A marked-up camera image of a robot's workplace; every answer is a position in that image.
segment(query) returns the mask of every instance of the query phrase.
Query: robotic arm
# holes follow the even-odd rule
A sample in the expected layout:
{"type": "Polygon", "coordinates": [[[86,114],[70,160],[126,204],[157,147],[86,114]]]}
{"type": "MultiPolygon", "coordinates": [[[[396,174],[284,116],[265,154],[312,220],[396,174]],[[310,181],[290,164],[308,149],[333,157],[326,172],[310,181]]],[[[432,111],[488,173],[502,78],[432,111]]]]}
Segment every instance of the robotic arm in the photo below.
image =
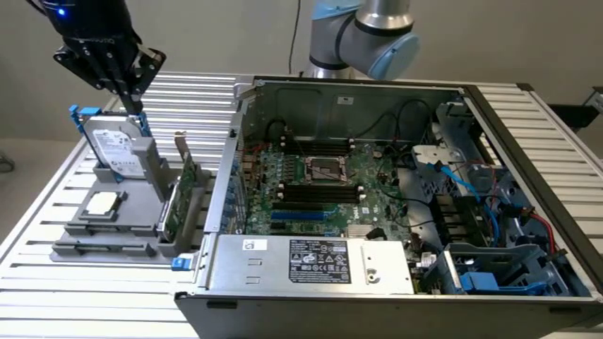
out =
{"type": "Polygon", "coordinates": [[[128,114],[140,114],[165,55],[142,46],[124,0],[41,1],[37,10],[62,36],[54,60],[92,87],[117,94],[128,114]]]}
{"type": "Polygon", "coordinates": [[[312,14],[310,78],[393,80],[418,52],[409,0],[318,0],[312,14]]]}

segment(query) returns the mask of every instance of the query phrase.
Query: red cable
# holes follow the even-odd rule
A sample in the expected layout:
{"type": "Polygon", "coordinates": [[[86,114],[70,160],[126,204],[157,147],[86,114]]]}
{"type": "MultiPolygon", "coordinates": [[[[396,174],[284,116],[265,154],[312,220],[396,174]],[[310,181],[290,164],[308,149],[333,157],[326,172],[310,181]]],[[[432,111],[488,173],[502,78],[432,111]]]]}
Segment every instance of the red cable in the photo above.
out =
{"type": "Polygon", "coordinates": [[[549,248],[549,253],[553,254],[555,253],[555,238],[553,238],[553,228],[549,226],[549,223],[544,220],[543,217],[540,217],[537,214],[529,214],[529,218],[537,220],[540,222],[540,224],[544,225],[544,227],[547,228],[547,233],[548,233],[548,248],[549,248]]]}

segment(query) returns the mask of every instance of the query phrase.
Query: slotted aluminum surface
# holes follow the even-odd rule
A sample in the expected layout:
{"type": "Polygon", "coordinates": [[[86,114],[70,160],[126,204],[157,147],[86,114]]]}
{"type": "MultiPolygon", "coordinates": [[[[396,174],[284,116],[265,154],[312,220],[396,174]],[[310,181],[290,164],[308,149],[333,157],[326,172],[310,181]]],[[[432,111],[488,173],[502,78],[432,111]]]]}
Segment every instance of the slotted aluminum surface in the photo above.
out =
{"type": "MultiPolygon", "coordinates": [[[[158,151],[170,166],[178,165],[172,135],[186,130],[194,160],[217,170],[238,80],[237,76],[192,73],[157,76],[144,102],[158,151]]],[[[596,243],[603,235],[597,172],[580,160],[581,151],[529,93],[505,84],[478,88],[603,251],[603,239],[596,243]]],[[[0,337],[196,338],[169,295],[190,281],[188,272],[174,273],[157,265],[53,263],[48,258],[94,181],[92,159],[80,141],[0,246],[0,337]]],[[[564,335],[555,333],[552,338],[564,335]]]]}

